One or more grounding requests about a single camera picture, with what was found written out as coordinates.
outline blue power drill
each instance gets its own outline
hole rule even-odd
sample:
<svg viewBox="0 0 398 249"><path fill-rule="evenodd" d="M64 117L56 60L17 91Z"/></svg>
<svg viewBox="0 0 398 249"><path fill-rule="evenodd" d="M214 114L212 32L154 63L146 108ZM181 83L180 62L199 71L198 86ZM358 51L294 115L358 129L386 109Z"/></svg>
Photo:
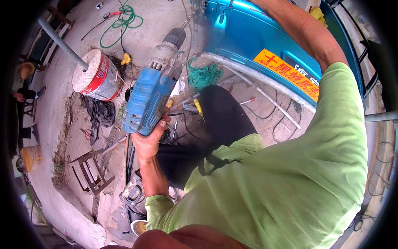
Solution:
<svg viewBox="0 0 398 249"><path fill-rule="evenodd" d="M172 29L156 46L154 56L145 62L123 113L122 124L127 132L148 136L160 120L182 72L177 52L184 43L184 27L191 18L192 15L181 28ZM160 142L165 143L167 140L170 140L169 129Z"/></svg>

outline white pipe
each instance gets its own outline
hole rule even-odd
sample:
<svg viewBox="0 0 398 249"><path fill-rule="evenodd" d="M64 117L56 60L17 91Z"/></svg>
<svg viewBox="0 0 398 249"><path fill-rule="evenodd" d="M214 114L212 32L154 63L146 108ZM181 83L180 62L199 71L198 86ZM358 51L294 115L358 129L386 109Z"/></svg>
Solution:
<svg viewBox="0 0 398 249"><path fill-rule="evenodd" d="M312 113L315 113L315 111L316 111L316 108L314 106L312 106L310 103L308 103L302 97L300 97L298 94L294 93L292 90L288 89L287 87L283 86L282 84L278 83L277 81L271 79L270 77L265 76L262 73L259 73L258 71L254 70L252 68L249 68L248 66L242 65L238 62L229 60L225 57L222 57L220 55L215 55L215 54L209 53L209 52L203 52L201 54L201 57L212 60L212 61L216 61L216 62L226 65L232 69L235 69L239 72L242 72L248 76L251 76L267 85L270 85L271 87L275 88L276 90L280 91L281 93L289 96L292 100L301 104L303 107L307 108Z"/></svg>
<svg viewBox="0 0 398 249"><path fill-rule="evenodd" d="M259 93L261 93L264 97L266 97L271 103L273 103L288 119L290 119L290 121L293 122L293 124L295 124L295 126L297 126L298 129L301 129L301 126L292 118L292 116L290 116L287 111L285 111L275 100L273 100L268 94L266 94L260 87L258 87L258 85L254 82L252 82L251 80L249 80L248 78L246 78L245 76L243 76L241 73L239 73L238 71L236 71L235 69L232 69L226 65L223 65L223 67L225 67L226 69L228 69L229 71L233 72L234 74L238 75L240 78L242 78L242 80L244 80L246 83L248 83L250 86L252 86L254 89L256 89Z"/></svg>

